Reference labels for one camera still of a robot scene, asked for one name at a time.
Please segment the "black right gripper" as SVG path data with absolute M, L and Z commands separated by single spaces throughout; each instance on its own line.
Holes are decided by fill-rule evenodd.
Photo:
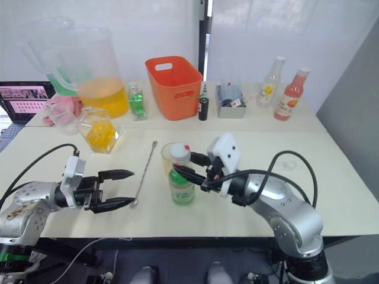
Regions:
M 175 164 L 174 170 L 185 180 L 200 186 L 204 192 L 220 192 L 222 183 L 218 180 L 224 176 L 224 164 L 221 158 L 215 157 L 211 162 L 207 155 L 192 151 L 190 161 L 202 167 L 206 166 L 207 177 L 199 175 L 194 169 L 183 165 Z

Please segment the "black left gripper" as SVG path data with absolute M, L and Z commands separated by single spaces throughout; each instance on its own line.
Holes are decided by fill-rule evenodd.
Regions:
M 73 191 L 75 203 L 84 210 L 90 210 L 95 214 L 114 211 L 131 203 L 131 198 L 110 198 L 102 202 L 102 190 L 100 184 L 104 180 L 121 180 L 133 176 L 134 172 L 124 169 L 105 170 L 98 172 L 98 176 L 84 177 Z

